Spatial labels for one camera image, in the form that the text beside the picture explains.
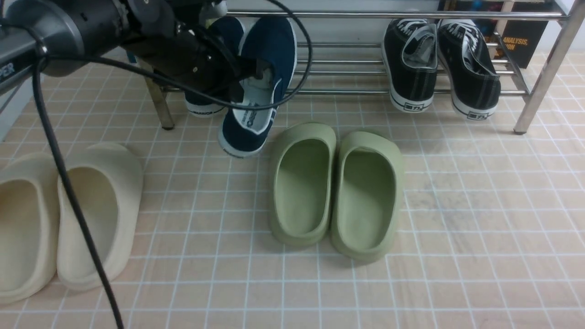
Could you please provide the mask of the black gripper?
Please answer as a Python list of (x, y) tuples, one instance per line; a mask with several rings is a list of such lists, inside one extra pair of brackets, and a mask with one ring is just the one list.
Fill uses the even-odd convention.
[(165, 77), (224, 102), (241, 102), (240, 78), (262, 80), (273, 65), (237, 58), (228, 40), (205, 27), (226, 15), (223, 0), (123, 0), (129, 23), (122, 48)]

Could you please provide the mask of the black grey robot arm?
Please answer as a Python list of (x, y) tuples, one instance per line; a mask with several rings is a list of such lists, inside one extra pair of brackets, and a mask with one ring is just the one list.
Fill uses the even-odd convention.
[(269, 63), (244, 58), (227, 36), (199, 23), (213, 0), (16, 0), (1, 19), (1, 93), (32, 75), (44, 55), (42, 72), (65, 77), (120, 47), (165, 77), (228, 101), (240, 101), (236, 84), (259, 78)]

